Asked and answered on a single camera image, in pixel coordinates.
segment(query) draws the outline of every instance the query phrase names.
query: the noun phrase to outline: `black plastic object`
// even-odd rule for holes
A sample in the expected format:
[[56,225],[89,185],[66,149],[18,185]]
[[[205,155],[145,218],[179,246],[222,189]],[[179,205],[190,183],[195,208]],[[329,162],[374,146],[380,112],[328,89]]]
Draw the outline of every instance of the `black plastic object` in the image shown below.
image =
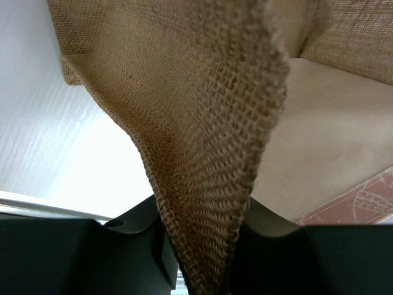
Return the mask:
[[159,216],[155,197],[151,195],[126,213],[105,223],[105,226],[123,234],[136,234],[147,229]]
[[2,295],[169,295],[173,260],[157,215],[137,234],[86,219],[0,219]]
[[[233,259],[232,295],[393,294],[393,226],[297,227],[264,211],[252,201]],[[286,234],[265,234],[264,221]]]

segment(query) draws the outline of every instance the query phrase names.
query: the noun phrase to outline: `jute cloth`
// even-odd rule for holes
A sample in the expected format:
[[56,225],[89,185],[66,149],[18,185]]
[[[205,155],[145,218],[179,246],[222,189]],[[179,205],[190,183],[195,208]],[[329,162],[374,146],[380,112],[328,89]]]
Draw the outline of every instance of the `jute cloth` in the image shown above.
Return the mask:
[[317,0],[273,0],[274,22],[290,57],[299,57],[313,24]]
[[267,1],[48,3],[67,82],[83,84],[141,153],[190,294],[227,294],[285,97]]
[[393,85],[393,1],[315,0],[301,57]]

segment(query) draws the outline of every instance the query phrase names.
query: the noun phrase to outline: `white surface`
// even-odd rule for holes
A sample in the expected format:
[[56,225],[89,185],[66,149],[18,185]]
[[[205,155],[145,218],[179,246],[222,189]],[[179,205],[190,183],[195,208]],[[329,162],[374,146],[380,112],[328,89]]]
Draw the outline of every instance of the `white surface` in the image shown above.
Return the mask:
[[379,224],[390,224],[393,225],[393,215],[389,218],[386,218],[384,221],[380,222]]
[[150,196],[128,135],[63,80],[46,1],[0,0],[0,40],[0,190],[113,217]]
[[40,218],[90,218],[101,222],[112,219],[82,206],[75,210],[73,201],[41,199],[4,191],[0,191],[0,213]]

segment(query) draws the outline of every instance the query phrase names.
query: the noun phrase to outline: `pink patterned mat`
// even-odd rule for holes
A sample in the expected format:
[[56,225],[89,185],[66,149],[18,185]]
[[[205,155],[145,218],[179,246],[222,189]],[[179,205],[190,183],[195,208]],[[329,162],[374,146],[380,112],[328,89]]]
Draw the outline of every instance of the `pink patterned mat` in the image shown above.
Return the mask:
[[393,167],[292,220],[310,224],[376,224],[393,214]]

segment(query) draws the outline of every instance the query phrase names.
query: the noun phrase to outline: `woven texture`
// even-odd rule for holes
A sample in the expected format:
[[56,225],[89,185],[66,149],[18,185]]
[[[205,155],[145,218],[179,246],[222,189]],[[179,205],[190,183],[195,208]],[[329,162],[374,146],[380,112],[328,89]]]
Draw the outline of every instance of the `woven texture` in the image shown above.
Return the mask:
[[393,167],[292,220],[299,225],[376,224],[393,214]]
[[227,294],[285,97],[267,1],[48,3],[67,82],[86,86],[141,153],[190,294]]
[[316,0],[274,0],[275,21],[290,57],[299,57],[310,32]]
[[393,85],[393,1],[317,0],[301,55]]

